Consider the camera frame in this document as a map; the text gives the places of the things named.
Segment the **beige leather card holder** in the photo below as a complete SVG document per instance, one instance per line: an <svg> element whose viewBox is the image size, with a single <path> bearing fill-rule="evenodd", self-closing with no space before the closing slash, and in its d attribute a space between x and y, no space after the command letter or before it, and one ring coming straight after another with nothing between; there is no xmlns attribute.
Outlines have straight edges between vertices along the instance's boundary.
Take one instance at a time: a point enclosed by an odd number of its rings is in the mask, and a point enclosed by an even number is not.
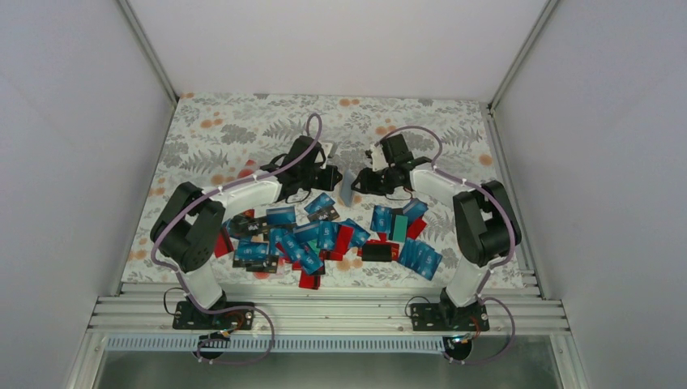
<svg viewBox="0 0 687 389"><path fill-rule="evenodd" d="M347 169L346 172L343 174L343 180L341 182L341 187L339 191L339 198L346 207L351 207L353 205L355 191L353 190L352 186L354 181L356 180L356 177L357 174L351 171L350 169Z"/></svg>

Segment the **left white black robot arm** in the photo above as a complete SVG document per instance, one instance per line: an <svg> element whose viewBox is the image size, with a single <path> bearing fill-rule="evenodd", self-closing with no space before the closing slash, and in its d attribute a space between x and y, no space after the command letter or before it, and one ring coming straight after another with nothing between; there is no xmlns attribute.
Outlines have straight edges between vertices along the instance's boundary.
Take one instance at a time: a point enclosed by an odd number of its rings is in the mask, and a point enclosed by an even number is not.
<svg viewBox="0 0 687 389"><path fill-rule="evenodd" d="M328 161L334 153L333 143L302 135L284 156L234 182L206 189L183 182L175 189L151 228L151 259L175 273L202 326L217 327L225 317L226 297L210 264L224 224L299 190L333 190L343 178Z"/></svg>

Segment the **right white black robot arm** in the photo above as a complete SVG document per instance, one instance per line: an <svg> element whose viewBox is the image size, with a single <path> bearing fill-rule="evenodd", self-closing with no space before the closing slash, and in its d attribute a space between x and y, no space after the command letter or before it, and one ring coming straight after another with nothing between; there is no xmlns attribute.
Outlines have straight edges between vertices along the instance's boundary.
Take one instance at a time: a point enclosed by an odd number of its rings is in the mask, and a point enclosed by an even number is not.
<svg viewBox="0 0 687 389"><path fill-rule="evenodd" d="M521 242L506 188L498 180L476 184L458 178L428 157L414 157L400 134L371 145L365 156L370 165L353 180L354 191L389 195L403 187L452 207L463 260L443 290L449 301L440 306L438 317L447 329L458 330L468 322L468 305L479 300L493 270L508 263Z"/></svg>

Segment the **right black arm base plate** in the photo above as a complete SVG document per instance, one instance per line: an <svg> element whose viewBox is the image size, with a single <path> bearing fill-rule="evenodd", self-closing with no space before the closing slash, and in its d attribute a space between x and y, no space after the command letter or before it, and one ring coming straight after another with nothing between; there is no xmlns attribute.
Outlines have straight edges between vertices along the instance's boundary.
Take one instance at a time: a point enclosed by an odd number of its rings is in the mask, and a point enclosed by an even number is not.
<svg viewBox="0 0 687 389"><path fill-rule="evenodd" d="M410 318L414 331L488 331L489 316L485 306L474 302L464 307L449 303L412 303Z"/></svg>

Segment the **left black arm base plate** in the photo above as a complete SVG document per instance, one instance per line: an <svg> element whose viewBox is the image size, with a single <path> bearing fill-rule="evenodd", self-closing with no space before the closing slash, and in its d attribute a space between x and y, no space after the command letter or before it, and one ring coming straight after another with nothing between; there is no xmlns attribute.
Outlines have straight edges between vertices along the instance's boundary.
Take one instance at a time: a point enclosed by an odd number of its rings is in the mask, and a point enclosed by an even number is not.
<svg viewBox="0 0 687 389"><path fill-rule="evenodd" d="M180 301L174 312L172 328L199 331L251 330L255 304L248 301L225 302L220 310L236 306L242 306L242 309L222 314L207 314L198 310L190 301Z"/></svg>

